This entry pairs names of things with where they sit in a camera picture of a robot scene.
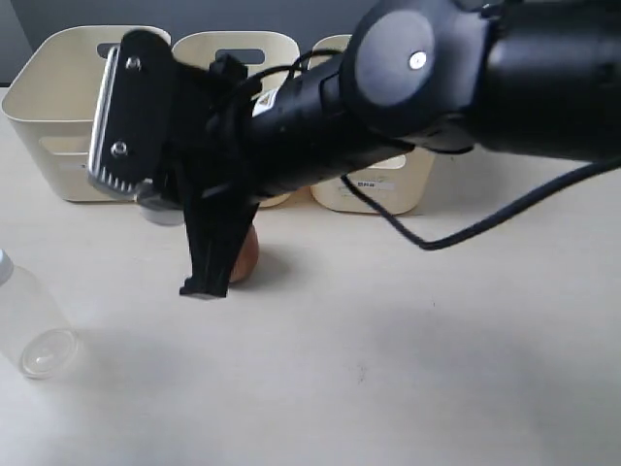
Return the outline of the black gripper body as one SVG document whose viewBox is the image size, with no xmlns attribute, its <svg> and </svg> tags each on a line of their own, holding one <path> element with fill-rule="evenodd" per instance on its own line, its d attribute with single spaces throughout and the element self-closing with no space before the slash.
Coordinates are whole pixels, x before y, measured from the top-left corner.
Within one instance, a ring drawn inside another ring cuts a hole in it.
<svg viewBox="0 0 621 466">
<path fill-rule="evenodd" d="M 250 225 L 260 201 L 242 155 L 239 113 L 261 81 L 241 62 L 173 62 L 169 75 L 166 164 L 176 179 L 167 192 L 180 201 L 185 226 Z"/>
</svg>

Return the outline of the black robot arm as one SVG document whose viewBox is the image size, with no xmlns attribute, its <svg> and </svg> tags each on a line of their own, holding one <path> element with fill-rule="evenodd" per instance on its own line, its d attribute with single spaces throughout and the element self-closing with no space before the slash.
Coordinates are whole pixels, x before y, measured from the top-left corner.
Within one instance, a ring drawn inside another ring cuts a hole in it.
<svg viewBox="0 0 621 466">
<path fill-rule="evenodd" d="M 180 102 L 175 185 L 191 274 L 180 293 L 223 297 L 259 203 L 340 179 L 410 150 L 475 147 L 577 160 L 485 219 L 437 240 L 369 206 L 412 244 L 444 250 L 559 191 L 620 166 L 620 5 L 616 1 L 382 1 L 342 51 L 285 69 L 266 109 L 261 77 L 224 57 Z"/>
</svg>

